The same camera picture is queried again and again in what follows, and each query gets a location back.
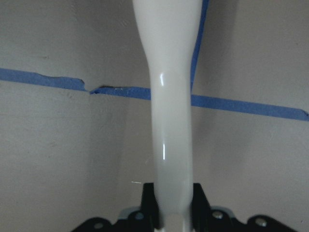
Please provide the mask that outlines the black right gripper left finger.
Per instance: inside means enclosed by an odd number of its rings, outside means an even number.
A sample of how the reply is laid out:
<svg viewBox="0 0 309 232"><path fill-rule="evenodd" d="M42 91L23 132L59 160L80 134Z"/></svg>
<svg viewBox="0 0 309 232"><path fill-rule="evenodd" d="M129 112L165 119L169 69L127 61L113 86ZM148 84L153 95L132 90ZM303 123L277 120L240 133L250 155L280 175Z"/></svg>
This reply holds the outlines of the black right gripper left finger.
<svg viewBox="0 0 309 232"><path fill-rule="evenodd" d="M159 228L158 205L154 184L145 183L140 206L123 209L115 223L102 217L87 219L74 232L153 232Z"/></svg>

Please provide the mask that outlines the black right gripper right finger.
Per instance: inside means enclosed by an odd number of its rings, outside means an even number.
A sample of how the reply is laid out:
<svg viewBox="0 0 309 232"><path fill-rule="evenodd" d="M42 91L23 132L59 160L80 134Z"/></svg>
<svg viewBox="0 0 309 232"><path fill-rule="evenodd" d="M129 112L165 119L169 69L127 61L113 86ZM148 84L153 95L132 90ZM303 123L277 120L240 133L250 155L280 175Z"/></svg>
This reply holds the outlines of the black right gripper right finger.
<svg viewBox="0 0 309 232"><path fill-rule="evenodd" d="M265 215L240 222L231 211L212 207L199 183L193 184L192 223L196 232L294 232L291 227Z"/></svg>

